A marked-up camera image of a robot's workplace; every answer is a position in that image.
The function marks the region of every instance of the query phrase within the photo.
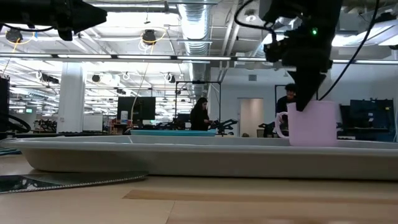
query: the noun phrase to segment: wooden surface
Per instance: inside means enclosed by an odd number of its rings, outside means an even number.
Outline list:
[[[0,174],[28,174],[23,156]],[[396,224],[398,184],[149,177],[142,182],[0,195],[7,224]]]

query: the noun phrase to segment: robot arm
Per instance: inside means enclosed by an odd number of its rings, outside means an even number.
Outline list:
[[[239,9],[253,2],[248,0]],[[325,79],[322,73],[332,65],[329,59],[331,42],[340,16],[343,0],[260,0],[259,15],[265,21],[264,27],[250,26],[238,21],[242,26],[264,29],[272,34],[272,43],[264,45],[269,62],[282,61],[283,66],[295,67],[289,72],[297,86],[297,110],[302,111],[317,92]],[[281,18],[299,18],[302,23],[295,30],[285,32],[286,38],[276,40],[272,26]]]
[[[0,14],[0,30],[7,23],[27,24],[31,29],[50,26],[67,41],[72,41],[72,31],[77,34],[106,22],[107,16],[106,11],[82,0],[1,0],[0,7],[7,12]]]

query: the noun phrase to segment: gray tray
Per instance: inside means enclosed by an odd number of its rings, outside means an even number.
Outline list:
[[[35,169],[147,170],[155,175],[398,180],[398,144],[339,141],[292,147],[284,139],[94,136],[6,139]]]

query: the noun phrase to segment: woman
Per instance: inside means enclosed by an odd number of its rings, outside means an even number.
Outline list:
[[[207,99],[200,98],[191,111],[191,130],[207,131],[211,121],[207,115]]]

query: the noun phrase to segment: teal tray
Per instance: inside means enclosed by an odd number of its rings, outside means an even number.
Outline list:
[[[190,137],[214,137],[215,130],[209,131],[171,131],[171,130],[131,130],[131,135],[144,136],[190,136]]]

